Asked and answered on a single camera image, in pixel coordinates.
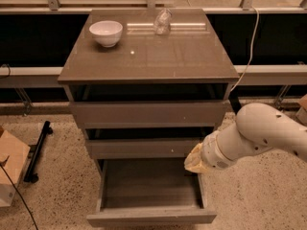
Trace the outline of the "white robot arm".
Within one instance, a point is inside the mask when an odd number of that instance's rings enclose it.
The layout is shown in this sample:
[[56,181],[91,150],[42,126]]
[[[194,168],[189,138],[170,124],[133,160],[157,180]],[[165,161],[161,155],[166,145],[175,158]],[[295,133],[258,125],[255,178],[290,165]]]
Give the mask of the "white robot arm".
[[233,124],[207,135],[184,161],[191,173],[226,169],[239,159],[271,149],[285,150],[307,161],[307,127],[264,103],[249,103],[237,113]]

